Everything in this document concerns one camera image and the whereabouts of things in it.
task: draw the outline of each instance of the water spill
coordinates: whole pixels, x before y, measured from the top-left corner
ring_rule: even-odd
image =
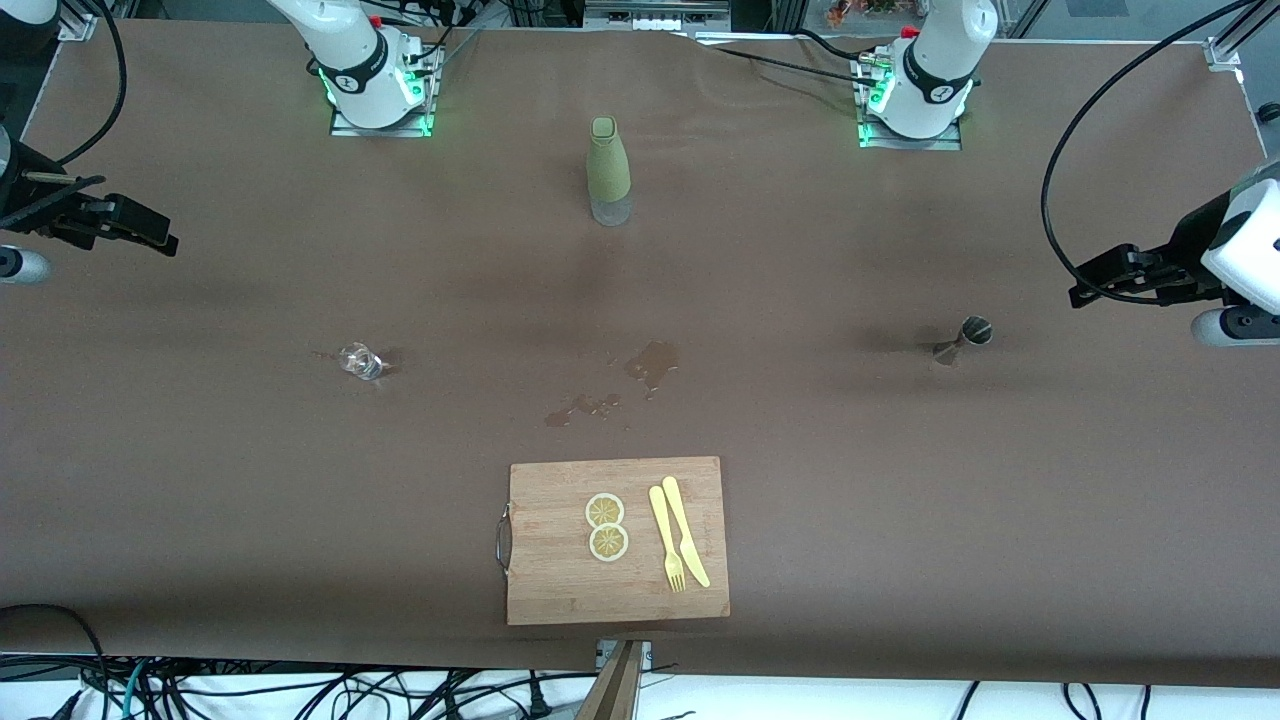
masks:
[[[548,415],[543,419],[543,421],[548,428],[563,428],[564,425],[568,425],[570,416],[573,413],[595,415],[602,420],[607,420],[609,418],[609,413],[620,406],[622,406],[622,396],[617,393],[607,395],[604,396],[604,400],[595,400],[589,395],[580,395],[564,407],[561,407]]]
[[[653,341],[627,361],[627,375],[644,383],[645,400],[653,400],[653,392],[662,384],[667,373],[680,365],[680,354],[669,342]]]

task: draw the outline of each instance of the knife blade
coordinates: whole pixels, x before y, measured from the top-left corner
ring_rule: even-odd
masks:
[[[662,489],[667,495],[671,514],[676,516],[676,524],[680,525],[680,555],[684,556],[689,571],[698,579],[698,584],[704,588],[710,587],[712,580],[707,577],[701,557],[698,557],[698,547],[694,546],[694,534],[689,532],[685,502],[680,497],[680,483],[676,482],[676,478],[667,475],[662,479]]]

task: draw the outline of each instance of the wooden cutting board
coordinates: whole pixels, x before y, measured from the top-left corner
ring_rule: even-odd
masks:
[[[687,568],[685,592],[675,593],[667,584],[666,551],[649,505],[649,488],[667,475],[680,480],[689,528],[710,587],[698,584]],[[584,510],[600,492],[622,500],[621,525],[630,537],[626,553],[613,562],[596,560],[588,548],[591,525]],[[508,625],[728,615],[719,457],[512,465],[509,515]],[[671,532],[678,552],[675,516]]]

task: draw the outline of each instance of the white floor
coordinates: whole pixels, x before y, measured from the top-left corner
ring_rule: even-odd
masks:
[[[184,683],[186,689],[243,691],[261,687],[311,683],[333,675],[239,675],[200,678]],[[477,684],[522,679],[524,671],[485,673]],[[365,675],[370,682],[383,674]],[[413,691],[430,691],[442,673],[412,673],[406,683]],[[640,692],[637,720],[666,720],[694,711],[691,720],[954,720],[968,683],[933,680],[819,680],[794,678],[667,676],[645,678]],[[544,684],[547,701],[556,705],[585,697],[590,679],[557,680]],[[0,720],[47,717],[78,689],[74,680],[0,683]],[[191,705],[212,720],[279,720],[293,717],[315,688],[259,694],[243,698],[187,696]],[[1138,720],[1142,689],[1135,685],[1094,685],[1105,720]],[[1076,687],[1078,705],[1092,715],[1084,693]],[[526,689],[511,696],[527,705]],[[101,717],[101,696],[86,692],[74,720]],[[346,701],[338,693],[312,715],[317,720],[342,715]],[[511,716],[512,705],[493,696],[462,710],[467,720]],[[433,712],[433,720],[438,712]],[[113,706],[110,717],[120,716]],[[407,716],[403,701],[390,703],[365,701],[349,720],[387,720]],[[1260,720],[1280,717],[1280,691],[1167,688],[1152,694],[1149,720]],[[983,683],[969,706],[966,720],[1074,720],[1062,702],[1060,687],[1052,683]]]

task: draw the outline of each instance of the yellow utensil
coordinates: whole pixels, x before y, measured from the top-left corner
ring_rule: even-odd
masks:
[[[676,515],[676,524],[680,525],[680,555],[685,557],[685,565],[689,565],[689,571],[698,579],[698,584],[704,588],[710,587],[712,580],[707,577],[701,557],[698,557],[694,534],[689,532],[689,520],[685,519],[685,502],[680,498],[680,483],[676,482],[676,478],[667,475],[662,479],[662,489],[667,492],[667,503],[671,505],[671,511]]]
[[[653,486],[649,488],[649,505],[653,506],[653,516],[658,520],[658,532],[662,533],[662,544],[667,548],[667,557],[663,566],[667,570],[667,583],[672,592],[685,589],[685,565],[676,555],[676,546],[671,542],[671,518],[667,518],[667,498],[662,495],[662,488]]]

